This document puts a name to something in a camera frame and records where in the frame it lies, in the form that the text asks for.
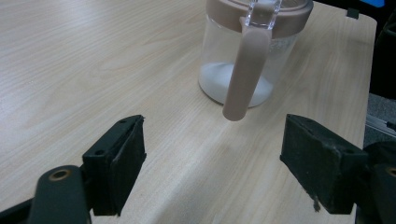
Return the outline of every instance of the wood grain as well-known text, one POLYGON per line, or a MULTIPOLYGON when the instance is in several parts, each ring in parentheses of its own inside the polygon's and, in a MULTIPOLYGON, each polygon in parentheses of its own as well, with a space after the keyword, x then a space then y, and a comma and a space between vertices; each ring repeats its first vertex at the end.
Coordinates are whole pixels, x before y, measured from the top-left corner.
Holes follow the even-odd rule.
POLYGON ((198 86, 205 1, 0 4, 0 210, 142 114, 148 158, 93 223, 353 223, 315 213, 279 160, 286 114, 362 146, 375 21, 315 3, 272 97, 230 122, 198 86))

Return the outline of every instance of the beige lid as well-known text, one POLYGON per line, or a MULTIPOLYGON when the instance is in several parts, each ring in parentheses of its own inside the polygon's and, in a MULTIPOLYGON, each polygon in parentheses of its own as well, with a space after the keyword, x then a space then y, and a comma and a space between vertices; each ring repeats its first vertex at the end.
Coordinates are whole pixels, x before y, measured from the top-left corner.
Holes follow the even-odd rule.
MULTIPOLYGON (((273 29, 273 38, 300 33, 308 20, 314 4, 312 0, 282 0, 273 29)), ((248 2, 238 0, 207 0, 206 13, 221 26, 242 32, 239 22, 248 13, 248 2)))

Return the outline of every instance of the gray carpet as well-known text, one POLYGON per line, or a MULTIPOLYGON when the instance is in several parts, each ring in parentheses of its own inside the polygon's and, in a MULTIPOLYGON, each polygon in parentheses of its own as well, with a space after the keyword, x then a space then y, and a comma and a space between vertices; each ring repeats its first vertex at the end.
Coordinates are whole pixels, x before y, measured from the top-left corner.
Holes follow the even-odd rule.
MULTIPOLYGON (((390 100, 370 93, 367 114, 384 121, 396 123, 396 100, 390 100)), ((367 147, 379 141, 396 141, 396 138, 366 125, 363 146, 367 147)))

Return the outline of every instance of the table surface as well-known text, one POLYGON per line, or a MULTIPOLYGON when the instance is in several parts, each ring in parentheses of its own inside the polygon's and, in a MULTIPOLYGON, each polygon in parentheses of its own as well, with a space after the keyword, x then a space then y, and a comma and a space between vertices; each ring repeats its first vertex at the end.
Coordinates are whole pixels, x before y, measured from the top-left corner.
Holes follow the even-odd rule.
POLYGON ((237 122, 198 85, 204 0, 9 0, 0 21, 0 210, 141 114, 134 189, 93 223, 353 223, 316 213, 279 155, 289 113, 362 146, 373 19, 315 3, 273 95, 237 122))

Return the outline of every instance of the pink handle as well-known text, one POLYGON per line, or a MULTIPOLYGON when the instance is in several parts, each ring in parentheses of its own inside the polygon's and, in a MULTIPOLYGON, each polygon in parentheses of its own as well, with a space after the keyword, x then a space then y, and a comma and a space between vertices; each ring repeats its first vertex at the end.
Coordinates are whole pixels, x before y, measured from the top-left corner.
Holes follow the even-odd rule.
POLYGON ((223 107, 226 119, 242 119, 259 82, 272 38, 272 30, 243 26, 242 40, 223 107))

